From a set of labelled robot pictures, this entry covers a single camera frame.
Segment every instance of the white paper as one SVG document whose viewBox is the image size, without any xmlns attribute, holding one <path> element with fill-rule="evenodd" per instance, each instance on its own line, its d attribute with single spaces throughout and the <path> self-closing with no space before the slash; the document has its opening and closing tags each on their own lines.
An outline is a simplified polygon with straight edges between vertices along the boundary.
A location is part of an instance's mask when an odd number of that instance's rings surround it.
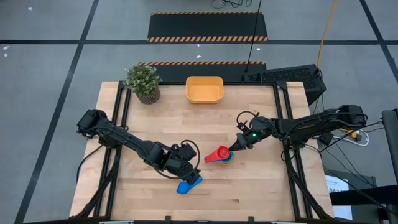
<svg viewBox="0 0 398 224">
<path fill-rule="evenodd" d="M 349 190 L 348 184 L 337 177 L 332 177 L 329 175 L 325 175 L 326 183 L 328 185 L 329 193 L 332 192 L 341 192 Z M 349 205 L 336 205 L 333 206 L 333 211 L 336 217 L 345 218 L 348 220 L 353 219 L 353 213 L 351 212 L 351 206 Z"/>
</svg>

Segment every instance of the potted plant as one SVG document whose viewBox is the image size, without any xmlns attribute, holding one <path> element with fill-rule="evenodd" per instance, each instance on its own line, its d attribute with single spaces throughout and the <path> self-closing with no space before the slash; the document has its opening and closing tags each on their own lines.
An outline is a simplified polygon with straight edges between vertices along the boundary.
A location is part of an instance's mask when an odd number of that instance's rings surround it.
<svg viewBox="0 0 398 224">
<path fill-rule="evenodd" d="M 160 77 L 156 68 L 146 64 L 126 69 L 126 88 L 130 88 L 144 104 L 153 104 L 160 98 Z"/>
</svg>

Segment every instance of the green plant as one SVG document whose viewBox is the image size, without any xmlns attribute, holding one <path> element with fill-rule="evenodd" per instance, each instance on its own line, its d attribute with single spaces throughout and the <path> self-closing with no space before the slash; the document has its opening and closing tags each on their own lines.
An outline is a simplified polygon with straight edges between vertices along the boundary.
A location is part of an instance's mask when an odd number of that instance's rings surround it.
<svg viewBox="0 0 398 224">
<path fill-rule="evenodd" d="M 126 87 L 139 95 L 151 93 L 161 81 L 156 68 L 146 64 L 133 65 L 126 73 Z"/>
</svg>

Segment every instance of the wooden table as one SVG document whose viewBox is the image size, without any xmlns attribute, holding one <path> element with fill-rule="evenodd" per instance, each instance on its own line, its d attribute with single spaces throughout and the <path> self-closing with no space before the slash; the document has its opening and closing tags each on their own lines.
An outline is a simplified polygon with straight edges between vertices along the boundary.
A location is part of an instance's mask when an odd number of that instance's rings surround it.
<svg viewBox="0 0 398 224">
<path fill-rule="evenodd" d="M 111 119 L 117 82 L 104 82 L 96 108 Z M 140 103 L 132 95 L 127 125 L 129 132 L 142 139 L 168 146 L 184 139 L 195 141 L 204 156 L 219 145 L 230 146 L 236 140 L 236 115 L 257 110 L 262 116 L 276 118 L 271 86 L 225 86 L 224 98 L 215 105 L 193 105 L 185 97 L 185 86 L 160 86 L 162 96 L 154 105 Z M 309 115 L 302 83 L 288 83 L 294 118 Z M 284 117 L 286 112 L 280 92 Z M 118 121 L 123 112 L 121 100 Z M 242 121 L 250 116 L 242 116 Z M 309 145 L 317 147 L 314 140 Z M 98 147 L 98 139 L 88 141 L 85 154 Z M 122 149 L 112 219 L 164 220 L 294 220 L 286 164 L 280 159 L 282 144 L 269 137 L 254 149 L 235 152 L 229 164 L 205 164 L 199 169 L 203 182 L 186 195 L 176 193 L 179 180 L 166 179 L 142 162 L 137 154 Z M 322 162 L 314 149 L 301 149 L 309 191 L 325 211 L 333 216 Z M 77 214 L 98 187 L 104 150 L 89 158 L 81 168 L 71 215 Z M 298 198 L 302 217 L 305 212 L 302 194 Z M 105 213 L 103 200 L 101 214 Z"/>
</svg>

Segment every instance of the white cable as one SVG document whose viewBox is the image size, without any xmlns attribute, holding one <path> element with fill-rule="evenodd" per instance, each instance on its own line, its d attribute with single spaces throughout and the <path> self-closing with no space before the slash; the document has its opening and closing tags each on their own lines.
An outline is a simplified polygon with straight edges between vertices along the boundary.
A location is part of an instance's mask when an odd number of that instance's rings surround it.
<svg viewBox="0 0 398 224">
<path fill-rule="evenodd" d="M 359 131 L 362 131 L 362 132 L 366 135 L 366 143 L 365 143 L 365 144 L 360 144 L 360 143 L 354 142 L 354 141 L 349 140 L 349 139 L 346 139 L 346 138 L 343 138 L 342 140 L 343 140 L 343 141 L 347 141 L 347 142 L 351 142 L 351 143 L 353 143 L 353 144 L 355 144 L 355 145 L 357 145 L 357 146 L 367 146 L 367 145 L 369 144 L 369 141 L 370 141 L 369 135 L 366 133 L 366 131 L 364 131 L 364 130 L 362 130 L 362 129 L 360 129 Z"/>
</svg>

